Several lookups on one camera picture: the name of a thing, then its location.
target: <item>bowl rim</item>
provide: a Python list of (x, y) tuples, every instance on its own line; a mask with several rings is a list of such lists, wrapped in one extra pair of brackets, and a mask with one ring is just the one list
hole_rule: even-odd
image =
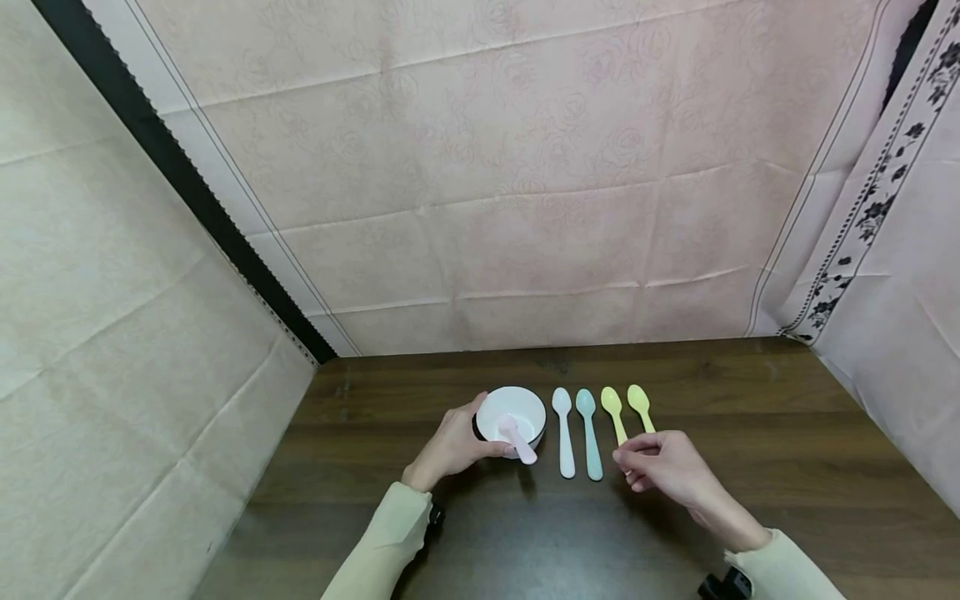
[[(499, 388), (496, 388), (496, 389), (494, 389), (494, 390), (491, 390), (491, 391), (489, 392), (489, 394), (492, 394), (493, 392), (496, 392), (497, 390), (502, 390), (503, 388), (520, 388), (521, 390), (526, 390), (527, 392), (530, 392), (531, 394), (533, 394), (534, 396), (536, 396), (536, 397), (537, 397), (537, 400), (540, 401), (540, 406), (543, 407), (543, 426), (542, 426), (540, 429), (537, 430), (537, 435), (534, 436), (534, 439), (531, 440), (531, 441), (529, 441), (529, 442), (527, 442), (528, 444), (532, 444), (533, 442), (535, 442), (536, 440), (538, 440), (538, 439), (540, 438), (540, 436), (543, 435), (543, 432), (544, 432), (544, 431), (546, 431), (546, 422), (547, 422), (547, 420), (548, 420), (549, 417), (550, 417), (548, 411), (546, 410), (546, 404), (543, 403), (543, 399), (542, 399), (542, 398), (540, 397), (540, 395), (538, 395), (536, 392), (534, 392), (534, 391), (531, 390), (530, 388), (524, 388), (523, 386), (519, 386), (519, 385), (503, 385), (503, 386), (500, 386)], [(483, 434), (483, 431), (480, 430), (480, 423), (477, 421), (477, 416), (478, 416), (479, 414), (480, 414), (480, 411), (478, 410), (478, 411), (476, 412), (476, 414), (473, 415), (473, 425), (474, 425), (474, 427), (476, 428), (476, 432), (480, 435), (480, 439), (483, 440), (484, 442), (490, 442), (491, 440), (488, 440), (488, 439), (487, 439), (487, 436), (485, 436), (485, 435)]]

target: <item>black floral border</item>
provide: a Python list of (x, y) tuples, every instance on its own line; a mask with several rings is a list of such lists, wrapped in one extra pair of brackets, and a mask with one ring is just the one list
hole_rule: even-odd
[[(816, 344), (837, 303), (856, 277), (920, 149), (960, 79), (958, 24), (960, 0), (955, 0), (924, 60), (920, 75), (910, 87), (867, 183), (820, 266), (804, 307), (793, 322), (780, 329), (778, 335), (808, 345)], [(922, 98), (919, 103), (915, 102), (918, 98)]]

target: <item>bowl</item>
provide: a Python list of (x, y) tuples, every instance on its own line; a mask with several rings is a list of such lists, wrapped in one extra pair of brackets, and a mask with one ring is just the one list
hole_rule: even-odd
[[(477, 411), (477, 430), (488, 442), (509, 442), (500, 434), (496, 422), (504, 415), (513, 415), (516, 430), (530, 447), (537, 449), (546, 428), (546, 408), (540, 397), (526, 388), (508, 386), (497, 388), (487, 395), (487, 399)], [(519, 458), (515, 451), (508, 452), (504, 458)]]

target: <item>sleeve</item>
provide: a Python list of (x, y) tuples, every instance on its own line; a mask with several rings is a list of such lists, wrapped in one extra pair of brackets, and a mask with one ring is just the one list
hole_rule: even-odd
[(430, 498), (394, 483), (322, 600), (389, 600), (403, 568), (423, 548)]
[(750, 579), (754, 600), (844, 600), (800, 546), (777, 529), (770, 533), (773, 539), (759, 550), (726, 554), (727, 564)]

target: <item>pink spoon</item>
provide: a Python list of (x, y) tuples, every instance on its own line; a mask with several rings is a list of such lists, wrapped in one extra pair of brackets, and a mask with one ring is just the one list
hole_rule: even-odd
[(513, 415), (504, 415), (497, 419), (496, 428), (514, 445), (516, 454), (520, 457), (520, 462), (524, 465), (533, 465), (537, 461), (537, 453), (516, 430), (516, 419)]

